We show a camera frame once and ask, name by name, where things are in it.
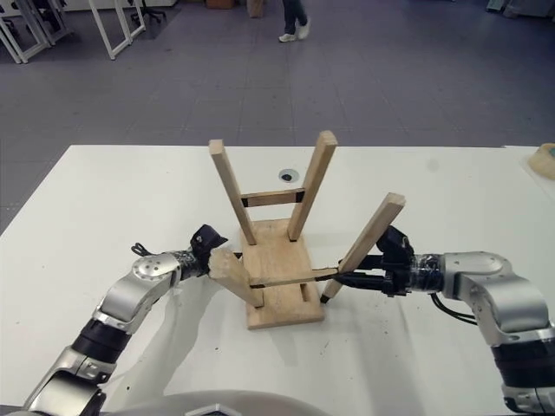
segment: jeans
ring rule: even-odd
[[[288,35],[295,35],[295,21],[298,20],[301,26],[304,26],[308,22],[301,0],[284,0],[284,11],[285,33]]]

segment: white desk frame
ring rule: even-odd
[[[137,37],[140,33],[144,32],[147,27],[145,26],[145,21],[140,13],[140,6],[139,1],[134,0],[135,8],[137,9],[137,13],[139,14],[140,26],[135,29],[133,32],[129,29],[129,25],[125,20],[125,14],[123,13],[123,7],[121,6],[121,2],[123,0],[114,0],[114,7],[115,12],[118,15],[118,20],[120,21],[121,30],[123,31],[123,35],[125,39],[122,43],[117,45],[115,48],[112,48],[112,44],[108,39],[108,35],[106,34],[106,30],[104,29],[104,24],[102,23],[100,14],[98,13],[98,9],[96,8],[95,0],[88,0],[88,4],[90,5],[90,9],[93,12],[93,17],[95,18],[96,25],[98,26],[98,30],[101,32],[102,40],[104,41],[104,45],[106,46],[106,51],[108,52],[108,56],[113,61],[115,57],[127,46],[130,46],[133,43],[133,39]]]
[[[8,28],[8,25],[1,17],[0,17],[0,40],[2,40],[3,45],[8,50],[8,53],[11,55],[12,59],[16,63],[21,63],[22,62],[21,58],[19,57],[19,54],[13,47],[13,44],[16,44],[16,40],[14,39],[14,36],[10,32],[10,28]]]
[[[28,1],[28,5],[31,12],[33,13],[33,16],[35,17],[36,21],[41,27],[41,30],[44,33],[44,36],[49,41],[49,44],[54,46],[56,45],[56,42],[59,41],[64,36],[72,34],[73,30],[69,27],[67,23],[65,11],[63,11],[63,7],[60,4],[59,0],[48,0],[48,2],[49,2],[50,9],[52,10],[52,13],[54,13],[56,21],[60,25],[60,29],[54,33],[51,33],[49,31],[49,28],[46,25],[46,22],[44,22],[44,20],[42,19],[41,14],[39,13],[35,4],[32,1]]]
[[[38,21],[36,20],[36,16],[38,15],[38,13],[36,15],[33,13],[29,5],[29,2],[27,2],[26,0],[15,0],[15,3],[19,8],[19,11],[21,12],[23,19],[25,20],[25,24],[27,24],[27,26],[29,27],[31,35],[35,39],[36,43],[30,48],[26,50],[22,50],[21,47],[19,46],[19,43],[17,43],[16,39],[11,35],[10,31],[4,30],[4,26],[5,26],[4,23],[3,23],[2,29],[4,31],[4,34],[10,41],[13,50],[17,53],[19,57],[20,62],[18,61],[16,62],[27,63],[31,57],[35,56],[36,54],[45,50],[46,48],[50,48],[50,43],[46,35],[42,31],[42,28],[39,25]]]

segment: black cable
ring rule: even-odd
[[[434,301],[434,303],[437,303],[440,305],[440,308],[445,309],[451,313],[456,314],[457,316],[462,316],[463,318],[470,318],[470,319],[476,319],[476,317],[474,315],[469,315],[469,314],[463,314],[462,312],[457,312],[456,310],[452,310],[450,308],[448,308],[447,306],[445,306],[445,304],[440,300],[440,298],[437,296],[437,294],[433,293],[432,295],[432,301]]]
[[[142,245],[141,243],[135,243],[134,245],[131,246],[131,251],[133,253],[135,253],[137,256],[153,256],[154,253],[151,253],[150,251],[148,251],[144,245]]]
[[[434,303],[434,306],[437,309],[439,309],[441,312],[444,312],[449,316],[452,316],[456,320],[469,323],[471,325],[478,325],[478,323],[476,322],[476,317],[474,315],[463,314],[461,312],[457,312],[456,310],[452,310],[448,308],[441,302],[440,298],[435,293],[431,294],[430,297],[432,298],[432,302]]]
[[[451,309],[444,309],[444,307],[440,306],[440,304],[438,304],[438,303],[436,303],[436,302],[434,302],[434,305],[435,305],[441,312],[443,312],[443,313],[445,313],[445,314],[447,314],[447,315],[453,317],[454,319],[456,319],[456,320],[458,320],[458,321],[462,321],[462,322],[464,322],[464,323],[469,323],[469,324],[471,324],[471,325],[478,325],[478,324],[476,323],[476,321],[470,320],[470,319],[467,319],[467,318],[463,318],[463,317],[457,315],[457,313],[454,312],[454,311],[452,311]]]

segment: black tape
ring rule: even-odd
[[[106,401],[105,393],[95,394],[79,416],[98,416],[101,414],[100,410],[102,405],[104,405],[104,401]]]
[[[508,387],[555,387],[555,339],[518,342],[492,348]]]
[[[78,353],[98,361],[115,363],[131,335],[91,319],[71,345]]]
[[[526,411],[519,409],[517,402],[512,397],[505,397],[503,399],[505,400],[505,406],[507,406],[509,410],[512,410],[515,413],[527,413]]]
[[[331,280],[333,277],[332,276],[318,276],[314,278],[315,282],[324,282],[326,280]]]
[[[303,202],[303,198],[304,198],[304,191],[297,192],[295,194],[295,202],[296,203]]]
[[[220,236],[210,225],[202,225],[191,238],[191,249],[198,260],[198,264],[188,264],[188,266],[192,267],[189,270],[189,276],[202,276],[208,273],[210,252],[212,249],[219,247],[225,242],[227,242],[227,238]]]

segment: chair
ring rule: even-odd
[[[140,7],[140,13],[143,16],[149,16],[151,19],[154,19],[156,21],[156,23],[161,23],[162,20],[158,17],[158,16],[162,16],[164,18],[164,20],[166,20],[166,12],[162,11],[162,10],[156,10],[153,9],[152,7],[148,7],[147,4],[145,3],[145,0],[141,0],[141,7]],[[133,13],[131,15],[131,20],[133,20],[133,23],[135,23],[137,26],[140,25],[140,20],[139,20],[139,14],[138,13]]]

